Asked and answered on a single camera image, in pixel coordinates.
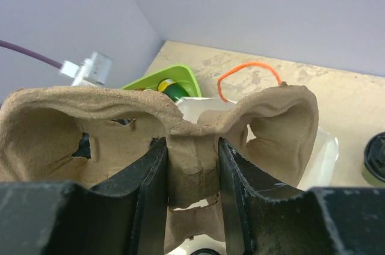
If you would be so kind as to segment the black plastic cup lid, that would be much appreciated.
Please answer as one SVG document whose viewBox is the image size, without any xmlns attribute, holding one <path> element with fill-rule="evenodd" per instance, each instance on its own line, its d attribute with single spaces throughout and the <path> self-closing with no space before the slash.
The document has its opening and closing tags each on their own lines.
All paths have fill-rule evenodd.
<svg viewBox="0 0 385 255">
<path fill-rule="evenodd" d="M 384 180 L 384 132 L 376 134 L 367 143 L 364 163 L 374 174 Z"/>
</svg>

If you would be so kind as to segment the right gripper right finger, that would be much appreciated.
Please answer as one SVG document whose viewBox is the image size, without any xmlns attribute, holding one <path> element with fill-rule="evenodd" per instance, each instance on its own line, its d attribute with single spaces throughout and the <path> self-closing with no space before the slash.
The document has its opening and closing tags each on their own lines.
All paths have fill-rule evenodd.
<svg viewBox="0 0 385 255">
<path fill-rule="evenodd" d="M 383 254 L 384 189 L 283 183 L 220 138 L 227 254 Z"/>
</svg>

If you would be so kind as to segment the green paper coffee cup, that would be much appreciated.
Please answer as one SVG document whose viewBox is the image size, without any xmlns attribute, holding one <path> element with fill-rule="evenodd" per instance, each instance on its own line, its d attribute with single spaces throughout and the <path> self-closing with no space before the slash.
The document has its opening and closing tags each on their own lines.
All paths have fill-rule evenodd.
<svg viewBox="0 0 385 255">
<path fill-rule="evenodd" d="M 384 180 L 380 179 L 376 174 L 374 174 L 365 165 L 365 163 L 362 164 L 361 174 L 362 174 L 362 177 L 365 179 L 365 181 L 368 182 L 368 184 L 379 188 L 384 188 Z"/>
</svg>

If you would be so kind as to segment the single brown pulp carrier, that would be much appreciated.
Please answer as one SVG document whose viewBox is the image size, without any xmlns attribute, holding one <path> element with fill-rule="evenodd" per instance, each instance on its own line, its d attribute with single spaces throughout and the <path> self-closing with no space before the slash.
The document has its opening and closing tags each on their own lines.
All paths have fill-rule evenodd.
<svg viewBox="0 0 385 255">
<path fill-rule="evenodd" d="M 175 104 L 152 90 L 94 87 L 19 90 L 1 108 L 1 178 L 73 179 L 90 187 L 133 164 L 165 137 L 170 208 L 165 251 L 192 236 L 224 240 L 218 140 L 227 138 L 264 171 L 297 186 L 318 129 L 315 95 L 280 85 L 238 103 Z"/>
</svg>

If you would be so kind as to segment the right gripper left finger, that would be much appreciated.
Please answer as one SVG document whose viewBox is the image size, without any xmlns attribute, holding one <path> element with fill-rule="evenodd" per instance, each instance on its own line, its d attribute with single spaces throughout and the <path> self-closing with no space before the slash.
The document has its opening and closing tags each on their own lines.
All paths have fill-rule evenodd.
<svg viewBox="0 0 385 255">
<path fill-rule="evenodd" d="M 154 139 L 90 189 L 72 181 L 1 184 L 2 254 L 162 254 L 168 151 Z"/>
</svg>

